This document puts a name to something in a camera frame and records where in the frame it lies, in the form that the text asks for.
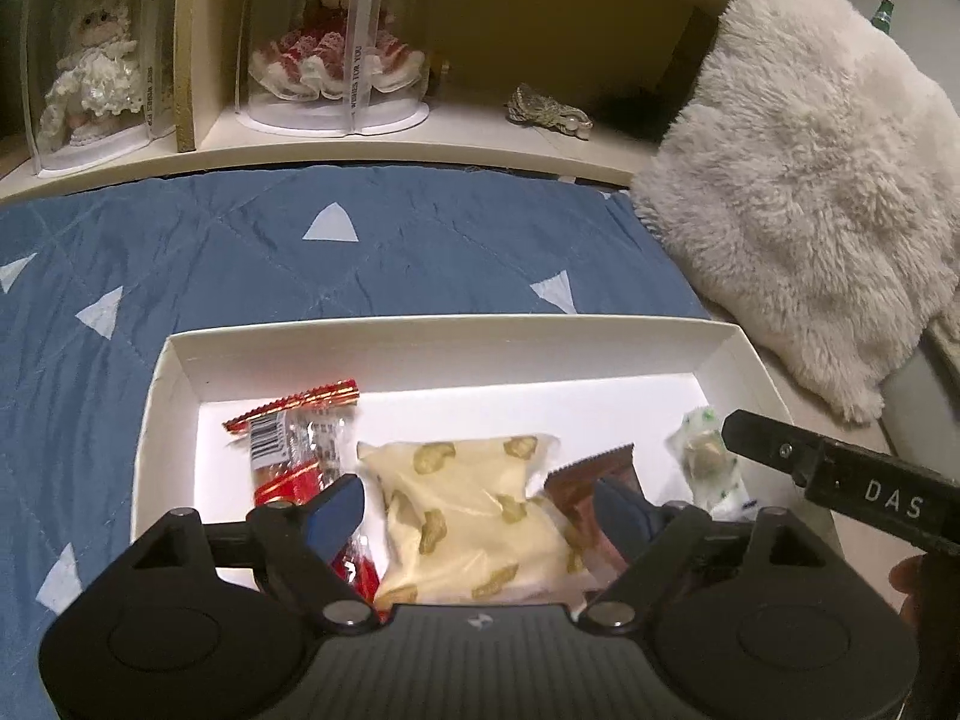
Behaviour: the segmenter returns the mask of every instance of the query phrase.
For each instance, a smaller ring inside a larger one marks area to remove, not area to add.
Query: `blue quilt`
[[[300,167],[0,208],[0,715],[55,717],[37,645],[128,543],[157,354],[200,327],[384,314],[706,313],[625,194]]]

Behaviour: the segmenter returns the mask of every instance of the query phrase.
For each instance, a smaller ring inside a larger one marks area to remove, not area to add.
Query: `brown snack wrapper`
[[[611,449],[551,473],[544,483],[544,493],[560,513],[566,517],[582,541],[584,550],[592,550],[603,557],[617,573],[627,563],[604,536],[593,514],[593,483],[605,476],[613,476],[631,490],[640,491],[640,479],[634,469],[632,444]],[[589,565],[596,576],[598,570]]]

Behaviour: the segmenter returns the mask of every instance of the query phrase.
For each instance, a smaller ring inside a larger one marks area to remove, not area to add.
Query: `teddy bear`
[[[253,51],[251,77],[281,100],[342,100],[349,1],[305,0],[300,26]],[[383,93],[416,83],[425,60],[423,52],[390,33],[389,23],[382,10],[373,49],[364,60],[371,86]]]
[[[120,114],[143,108],[144,82],[131,37],[128,0],[77,0],[68,28],[69,53],[44,96],[37,147],[84,146],[121,127]]]

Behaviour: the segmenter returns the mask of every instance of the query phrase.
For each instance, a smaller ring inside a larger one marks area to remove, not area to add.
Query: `white peanut-patterned package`
[[[390,565],[374,603],[517,603],[594,589],[572,529],[527,480],[559,443],[543,435],[358,445],[387,511]]]

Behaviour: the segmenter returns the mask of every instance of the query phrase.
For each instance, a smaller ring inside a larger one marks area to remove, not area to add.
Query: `white triangle pattern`
[[[123,287],[117,287],[108,292],[96,303],[89,305],[77,313],[77,319],[91,330],[100,333],[104,338],[112,338],[113,329],[117,324],[117,309],[120,307],[120,298],[123,298]]]
[[[573,305],[573,294],[570,292],[570,279],[566,271],[560,271],[557,275],[545,279],[544,281],[531,284],[530,289],[546,300],[553,303],[565,314],[576,314],[577,307]]]
[[[13,282],[16,281],[16,277],[20,275],[20,272],[30,264],[30,261],[37,256],[37,252],[34,252],[29,257],[23,257],[19,260],[14,260],[11,263],[6,264],[5,266],[0,266],[0,288],[3,288],[4,294],[10,291],[10,288],[13,286]]]
[[[43,580],[40,591],[37,592],[37,600],[54,614],[61,614],[82,592],[83,585],[77,576],[73,544],[67,544],[47,578]]]
[[[356,244],[357,232],[343,206],[330,203],[317,214],[310,229],[304,234],[305,241],[344,241]]]

